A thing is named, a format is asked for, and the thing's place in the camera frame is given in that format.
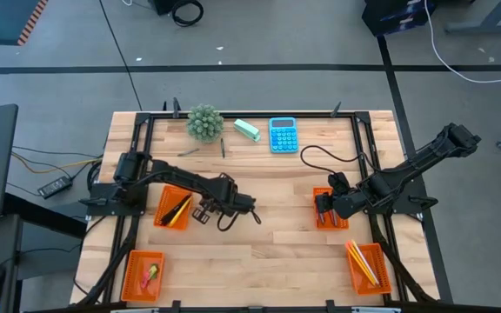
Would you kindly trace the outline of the black frame strut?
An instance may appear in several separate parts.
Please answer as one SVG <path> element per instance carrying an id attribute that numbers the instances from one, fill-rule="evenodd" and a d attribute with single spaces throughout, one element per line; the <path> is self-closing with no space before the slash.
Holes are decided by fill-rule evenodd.
<path id="1" fill-rule="evenodd" d="M 399 302 L 409 303 L 408 294 L 411 293 L 417 303 L 436 303 L 437 300 L 423 290 L 401 262 L 392 220 L 387 216 L 383 216 L 384 225 L 386 226 L 385 231 L 388 235 L 385 236 L 379 226 L 377 215 L 369 214 L 368 219 L 373 242 L 380 245 L 385 257 L 390 261 L 393 268 Z"/>
<path id="2" fill-rule="evenodd" d="M 139 216 L 104 216 L 89 222 L 80 254 L 76 288 L 71 302 L 76 306 L 110 303 L 117 280 L 124 277 L 121 266 L 136 247 Z"/>

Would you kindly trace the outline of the hazard striped blue platform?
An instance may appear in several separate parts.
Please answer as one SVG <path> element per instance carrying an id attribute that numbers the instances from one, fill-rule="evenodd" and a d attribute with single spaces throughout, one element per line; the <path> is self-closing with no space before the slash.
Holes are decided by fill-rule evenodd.
<path id="1" fill-rule="evenodd" d="M 48 2 L 0 0 L 0 45 L 25 45 Z"/>

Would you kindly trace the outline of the black equipment case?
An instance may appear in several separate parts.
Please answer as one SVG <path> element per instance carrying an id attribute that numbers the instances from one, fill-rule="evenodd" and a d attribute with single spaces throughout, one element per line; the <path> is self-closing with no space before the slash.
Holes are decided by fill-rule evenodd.
<path id="1" fill-rule="evenodd" d="M 362 19 L 373 36 L 381 37 L 428 22 L 436 9 L 432 0 L 364 0 Z"/>

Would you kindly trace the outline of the orange plastic mesh bin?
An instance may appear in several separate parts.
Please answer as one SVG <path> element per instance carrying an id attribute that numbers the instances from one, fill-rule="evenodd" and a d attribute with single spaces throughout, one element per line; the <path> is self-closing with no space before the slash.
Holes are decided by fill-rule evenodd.
<path id="1" fill-rule="evenodd" d="M 156 263 L 159 272 L 155 279 L 151 279 L 145 289 L 141 282 L 145 272 Z M 129 254 L 127 269 L 124 275 L 124 285 L 121 300 L 124 302 L 154 303 L 161 290 L 161 281 L 164 272 L 164 254 L 160 251 L 133 250 Z"/>
<path id="2" fill-rule="evenodd" d="M 179 219 L 173 225 L 173 227 L 161 226 L 160 225 L 161 218 L 187 195 L 191 195 L 191 202 L 189 204 L 189 207 L 179 217 Z M 157 206 L 157 212 L 154 217 L 153 225 L 158 228 L 166 228 L 172 230 L 186 230 L 189 221 L 189 213 L 190 210 L 192 209 L 192 206 L 193 206 L 193 195 L 190 191 L 172 185 L 165 185 L 160 198 L 159 205 Z"/>
<path id="3" fill-rule="evenodd" d="M 368 264 L 372 267 L 379 285 L 375 286 L 370 283 L 366 275 L 358 267 L 358 264 L 351 257 L 347 250 L 347 258 L 350 266 L 351 283 L 354 290 L 360 296 L 383 295 L 391 293 L 391 283 L 385 267 L 384 254 L 378 243 L 359 244 L 359 249 L 364 254 Z"/>
<path id="4" fill-rule="evenodd" d="M 334 228 L 334 226 L 333 226 L 333 224 L 331 222 L 331 216 L 330 216 L 331 211 L 323 213 L 324 214 L 324 220 L 325 220 L 324 225 L 322 225 L 319 222 L 317 214 L 320 213 L 320 212 L 318 211 L 318 208 L 317 208 L 316 196 L 323 195 L 324 193 L 327 193 L 328 195 L 331 195 L 332 188 L 329 188 L 329 187 L 314 187 L 313 188 L 313 197 L 312 197 L 312 200 L 313 200 L 313 209 L 315 211 L 315 218 L 316 218 L 317 229 L 318 230 L 347 230 L 349 228 L 348 221 L 346 219 L 342 219 L 338 215 L 337 215 L 337 224 L 338 224 L 338 227 Z"/>

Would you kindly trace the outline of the black pen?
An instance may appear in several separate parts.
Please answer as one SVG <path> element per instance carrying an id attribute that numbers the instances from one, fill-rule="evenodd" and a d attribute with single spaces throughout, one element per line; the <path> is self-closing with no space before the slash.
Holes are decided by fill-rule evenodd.
<path id="1" fill-rule="evenodd" d="M 182 201 L 178 203 L 175 207 L 173 207 L 167 214 L 165 214 L 161 220 L 160 220 L 160 225 L 161 226 L 167 226 L 170 220 L 176 215 L 180 207 L 183 205 L 185 201 Z"/>
<path id="2" fill-rule="evenodd" d="M 172 226 L 186 209 L 190 200 L 191 195 L 185 196 L 178 204 L 176 204 L 168 213 L 166 213 L 161 218 L 160 224 L 162 226 Z"/>

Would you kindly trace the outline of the mint green stapler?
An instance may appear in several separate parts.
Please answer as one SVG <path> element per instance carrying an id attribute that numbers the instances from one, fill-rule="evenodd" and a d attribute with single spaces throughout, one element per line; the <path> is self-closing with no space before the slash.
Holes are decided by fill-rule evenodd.
<path id="1" fill-rule="evenodd" d="M 260 130 L 257 127 L 251 125 L 250 123 L 245 122 L 242 119 L 237 119 L 234 122 L 233 126 L 235 130 L 238 130 L 239 132 L 241 132 L 243 135 L 245 135 L 254 142 L 258 142 L 261 138 Z"/>

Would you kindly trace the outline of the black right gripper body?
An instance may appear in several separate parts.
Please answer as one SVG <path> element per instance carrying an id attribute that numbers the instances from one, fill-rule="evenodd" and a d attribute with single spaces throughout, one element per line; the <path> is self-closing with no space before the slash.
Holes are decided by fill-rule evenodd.
<path id="1" fill-rule="evenodd" d="M 366 206 L 366 196 L 350 186 L 343 172 L 329 174 L 328 184 L 332 188 L 330 194 L 325 192 L 315 196 L 318 213 L 334 210 L 342 219 L 348 219 Z"/>

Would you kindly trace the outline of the black power brick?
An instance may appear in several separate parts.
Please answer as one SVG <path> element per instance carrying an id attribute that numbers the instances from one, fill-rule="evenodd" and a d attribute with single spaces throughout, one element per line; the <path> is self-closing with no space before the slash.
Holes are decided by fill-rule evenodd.
<path id="1" fill-rule="evenodd" d="M 48 199 L 72 187 L 72 180 L 68 176 L 61 176 L 58 179 L 45 184 L 37 189 L 37 193 L 43 199 Z"/>

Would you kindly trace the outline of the green succulent potted plant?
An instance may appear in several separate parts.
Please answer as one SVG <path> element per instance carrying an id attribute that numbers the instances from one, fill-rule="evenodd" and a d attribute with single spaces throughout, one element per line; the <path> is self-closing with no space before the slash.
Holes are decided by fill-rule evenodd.
<path id="1" fill-rule="evenodd" d="M 224 118 L 212 105 L 192 107 L 186 123 L 187 132 L 200 143 L 214 143 L 224 131 Z"/>

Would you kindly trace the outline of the yellow-orange pencil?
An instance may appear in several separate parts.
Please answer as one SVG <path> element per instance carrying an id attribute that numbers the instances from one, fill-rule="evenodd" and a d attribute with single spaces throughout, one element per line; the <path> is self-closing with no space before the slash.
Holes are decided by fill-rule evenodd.
<path id="1" fill-rule="evenodd" d="M 377 286 L 378 280 L 375 277 L 370 265 L 366 262 L 366 259 L 364 258 L 364 255 L 358 248 L 357 244 L 354 241 L 350 240 L 346 243 L 346 246 L 347 250 L 351 253 L 351 256 L 355 259 L 359 268 L 367 276 L 371 284 Z"/>
<path id="2" fill-rule="evenodd" d="M 348 250 L 348 252 L 351 254 L 351 257 L 355 260 L 355 262 L 358 264 L 358 267 L 362 270 L 362 272 L 366 275 L 367 279 L 370 281 L 370 283 L 372 285 L 375 285 L 373 284 L 373 281 L 371 280 L 370 276 L 369 276 L 369 272 L 366 270 L 366 268 L 364 267 L 364 265 L 362 264 L 362 260 L 358 257 L 358 255 L 356 254 L 356 251 L 354 250 L 353 246 L 351 243 L 346 243 L 345 244 L 346 246 L 346 249 Z"/>

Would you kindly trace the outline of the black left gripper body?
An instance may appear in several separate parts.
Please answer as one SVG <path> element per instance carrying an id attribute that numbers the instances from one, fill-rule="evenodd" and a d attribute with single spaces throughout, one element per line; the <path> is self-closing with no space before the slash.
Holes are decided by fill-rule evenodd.
<path id="1" fill-rule="evenodd" d="M 231 217 L 232 221 L 239 215 L 254 213 L 256 199 L 239 193 L 235 180 L 224 172 L 213 178 L 197 175 L 191 188 L 201 195 L 200 207 L 193 211 L 192 217 L 202 224 L 210 219 L 209 213 Z"/>

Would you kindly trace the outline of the yellow pen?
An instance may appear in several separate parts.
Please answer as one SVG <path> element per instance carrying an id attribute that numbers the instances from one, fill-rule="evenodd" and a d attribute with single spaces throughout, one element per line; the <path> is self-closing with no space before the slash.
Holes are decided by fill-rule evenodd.
<path id="1" fill-rule="evenodd" d="M 184 213 L 184 211 L 189 207 L 189 204 L 191 202 L 191 197 L 187 198 L 187 200 L 183 203 L 183 205 L 180 207 L 176 215 L 170 220 L 168 223 L 169 227 L 173 227 L 173 225 L 177 222 L 179 217 Z"/>

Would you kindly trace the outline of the black table frame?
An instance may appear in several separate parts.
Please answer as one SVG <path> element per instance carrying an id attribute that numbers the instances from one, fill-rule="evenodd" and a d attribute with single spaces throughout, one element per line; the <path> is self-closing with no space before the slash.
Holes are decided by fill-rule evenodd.
<path id="1" fill-rule="evenodd" d="M 318 230 L 313 209 L 313 188 L 327 184 L 329 170 L 342 171 L 351 183 L 362 167 L 356 151 L 366 145 L 364 127 L 349 113 L 298 111 L 299 150 L 274 154 L 269 147 L 268 111 L 230 113 L 220 141 L 200 145 L 186 130 L 185 122 L 160 113 L 137 123 L 133 112 L 114 114 L 104 152 L 101 178 L 110 181 L 119 156 L 130 146 L 152 157 L 205 177 L 224 172 L 238 189 L 256 199 L 255 212 L 236 221 L 212 215 L 207 224 L 189 221 L 186 230 L 153 225 L 163 185 L 149 187 L 147 210 L 138 226 L 139 250 L 164 254 L 164 272 L 154 308 L 170 310 L 174 300 L 180 311 L 204 309 L 267 310 L 272 307 L 326 308 L 380 305 L 383 295 L 360 296 L 351 283 L 346 241 L 371 241 L 368 217 L 353 216 L 347 230 Z M 254 142 L 238 130 L 242 119 L 260 130 Z M 200 151 L 177 156 L 186 150 Z"/>

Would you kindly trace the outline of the white pencil yellow cap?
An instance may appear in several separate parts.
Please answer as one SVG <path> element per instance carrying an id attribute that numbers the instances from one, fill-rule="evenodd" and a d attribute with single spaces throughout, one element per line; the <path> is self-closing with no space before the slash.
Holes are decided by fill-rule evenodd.
<path id="1" fill-rule="evenodd" d="M 362 253 L 362 251 L 359 249 L 357 243 L 351 239 L 351 244 L 354 248 L 354 250 L 356 251 L 356 254 L 358 255 L 358 257 L 362 260 L 362 264 L 364 265 L 364 267 L 366 268 L 366 270 L 369 272 L 369 276 L 371 278 L 371 280 L 373 281 L 373 284 L 375 285 L 379 285 L 379 281 L 374 273 L 374 271 L 372 270 L 372 267 L 368 264 L 364 254 Z"/>

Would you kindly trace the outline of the grey metal table leg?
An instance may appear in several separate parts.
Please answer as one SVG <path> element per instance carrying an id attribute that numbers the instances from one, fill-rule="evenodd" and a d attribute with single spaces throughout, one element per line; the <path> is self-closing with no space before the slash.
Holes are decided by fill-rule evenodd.
<path id="1" fill-rule="evenodd" d="M 447 34 L 501 33 L 501 0 L 481 22 L 448 23 L 444 31 Z"/>

